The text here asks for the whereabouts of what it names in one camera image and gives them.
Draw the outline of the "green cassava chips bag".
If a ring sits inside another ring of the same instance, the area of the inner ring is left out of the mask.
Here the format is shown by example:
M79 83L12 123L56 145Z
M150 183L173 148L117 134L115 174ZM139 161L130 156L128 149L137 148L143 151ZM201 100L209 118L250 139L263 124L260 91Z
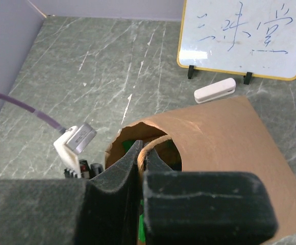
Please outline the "green cassava chips bag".
M125 153L132 147L135 143L134 140L126 140L122 143L124 147ZM140 209L139 209L139 222L138 222L138 242L137 244L145 245L146 237L145 237L145 230L144 230L144 202L143 199L140 200Z

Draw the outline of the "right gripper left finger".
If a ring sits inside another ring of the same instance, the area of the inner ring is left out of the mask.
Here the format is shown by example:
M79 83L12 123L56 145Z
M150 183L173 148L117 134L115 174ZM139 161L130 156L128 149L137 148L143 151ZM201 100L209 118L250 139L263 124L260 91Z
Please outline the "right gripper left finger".
M142 147L90 180L0 180L0 244L136 244Z

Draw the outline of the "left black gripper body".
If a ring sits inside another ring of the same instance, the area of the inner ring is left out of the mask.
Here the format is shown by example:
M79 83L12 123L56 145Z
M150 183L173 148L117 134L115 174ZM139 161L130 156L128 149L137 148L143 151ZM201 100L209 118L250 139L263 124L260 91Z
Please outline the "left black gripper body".
M65 178L83 178L92 179L104 171L103 166L100 163L88 164L84 159L79 160L81 174L78 175L74 170L65 168L64 176Z

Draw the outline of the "brown paper bag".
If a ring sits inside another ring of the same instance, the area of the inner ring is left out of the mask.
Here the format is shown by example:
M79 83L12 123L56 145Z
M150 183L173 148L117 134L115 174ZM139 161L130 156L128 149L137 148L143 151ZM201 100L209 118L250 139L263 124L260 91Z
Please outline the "brown paper bag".
M110 167L127 140L169 135L187 172L242 171L264 183L279 222L274 239L296 234L296 176L245 96L156 114L124 127L105 151Z

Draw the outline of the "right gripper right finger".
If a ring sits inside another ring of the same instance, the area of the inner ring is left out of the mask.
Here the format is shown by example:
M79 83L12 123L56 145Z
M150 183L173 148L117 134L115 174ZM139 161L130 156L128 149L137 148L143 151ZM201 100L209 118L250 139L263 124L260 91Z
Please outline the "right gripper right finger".
M253 173L171 169L155 150L144 160L143 225L147 244L262 244L278 221Z

